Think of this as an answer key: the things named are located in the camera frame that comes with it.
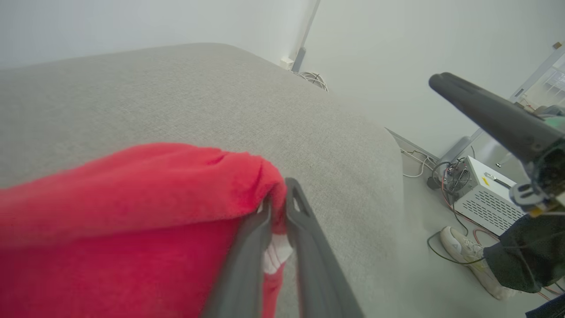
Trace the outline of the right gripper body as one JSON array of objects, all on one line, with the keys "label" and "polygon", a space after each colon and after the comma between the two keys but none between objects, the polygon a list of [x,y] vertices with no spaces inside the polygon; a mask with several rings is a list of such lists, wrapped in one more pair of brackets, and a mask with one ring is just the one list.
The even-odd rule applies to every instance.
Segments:
[{"label": "right gripper body", "polygon": [[528,183],[510,189],[511,201],[531,217],[564,215],[564,107],[553,105],[537,114],[561,138],[545,150],[543,157],[524,166]]}]

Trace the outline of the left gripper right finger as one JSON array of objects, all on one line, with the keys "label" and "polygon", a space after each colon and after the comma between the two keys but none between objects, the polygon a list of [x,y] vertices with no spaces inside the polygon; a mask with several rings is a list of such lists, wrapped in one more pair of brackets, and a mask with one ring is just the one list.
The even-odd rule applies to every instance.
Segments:
[{"label": "left gripper right finger", "polygon": [[299,182],[286,178],[288,237],[297,256],[301,318],[363,318],[364,314]]}]

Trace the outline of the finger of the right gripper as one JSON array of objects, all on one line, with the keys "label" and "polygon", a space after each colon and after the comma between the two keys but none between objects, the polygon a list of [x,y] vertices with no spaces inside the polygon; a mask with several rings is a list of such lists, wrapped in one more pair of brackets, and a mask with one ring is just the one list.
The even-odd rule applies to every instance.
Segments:
[{"label": "finger of the right gripper", "polygon": [[488,132],[517,132],[519,129],[543,132],[548,129],[542,119],[454,74],[437,75],[437,93]]},{"label": "finger of the right gripper", "polygon": [[464,79],[430,79],[429,86],[523,163],[564,151],[564,131]]}]

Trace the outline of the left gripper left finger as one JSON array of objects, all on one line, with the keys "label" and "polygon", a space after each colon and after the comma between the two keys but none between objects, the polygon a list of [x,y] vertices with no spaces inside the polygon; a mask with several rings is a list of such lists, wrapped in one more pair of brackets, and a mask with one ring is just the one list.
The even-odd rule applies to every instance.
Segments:
[{"label": "left gripper left finger", "polygon": [[263,308],[263,258],[271,242],[270,201],[243,218],[202,318],[260,318]]}]

